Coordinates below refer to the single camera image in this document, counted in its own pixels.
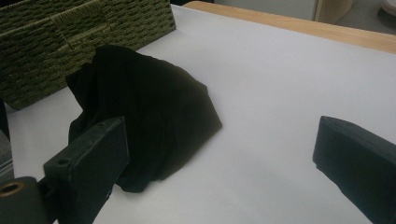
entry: basket weave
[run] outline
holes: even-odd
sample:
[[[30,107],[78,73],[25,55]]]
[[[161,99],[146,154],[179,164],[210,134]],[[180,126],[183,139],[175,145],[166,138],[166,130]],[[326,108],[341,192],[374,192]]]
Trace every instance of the basket weave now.
[[[0,97],[22,109],[113,44],[140,49],[176,29],[169,0],[25,0],[0,8]]]

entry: woven basket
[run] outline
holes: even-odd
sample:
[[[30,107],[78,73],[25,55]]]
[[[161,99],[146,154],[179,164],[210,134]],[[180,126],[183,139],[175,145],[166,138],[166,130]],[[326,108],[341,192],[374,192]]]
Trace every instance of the woven basket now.
[[[25,0],[0,8],[0,97],[22,109],[66,86],[95,48],[140,49],[176,29],[169,0]]]

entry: white round object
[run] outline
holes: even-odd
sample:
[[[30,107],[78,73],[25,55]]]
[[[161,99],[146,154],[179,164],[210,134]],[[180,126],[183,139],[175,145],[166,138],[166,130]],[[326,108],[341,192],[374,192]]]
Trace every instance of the white round object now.
[[[396,16],[396,0],[384,0],[381,7],[389,14]]]

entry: bolt hole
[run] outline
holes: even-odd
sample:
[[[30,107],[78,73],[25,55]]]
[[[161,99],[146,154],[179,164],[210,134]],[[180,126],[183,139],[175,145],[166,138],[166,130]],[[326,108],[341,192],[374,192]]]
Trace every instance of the bolt hole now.
[[[22,182],[14,182],[0,188],[0,197],[6,197],[23,189]]]
[[[70,162],[69,159],[58,160],[58,165],[67,165]]]

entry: wooden table edge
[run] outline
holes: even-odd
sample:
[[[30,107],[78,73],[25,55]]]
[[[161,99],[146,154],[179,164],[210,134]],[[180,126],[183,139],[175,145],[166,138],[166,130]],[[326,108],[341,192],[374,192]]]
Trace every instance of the wooden table edge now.
[[[253,21],[261,24],[271,25],[303,34],[324,37],[335,41],[358,45],[368,49],[377,49],[385,52],[396,53],[396,35],[381,34],[317,21],[306,21],[200,1],[189,2],[183,7],[244,21]]]

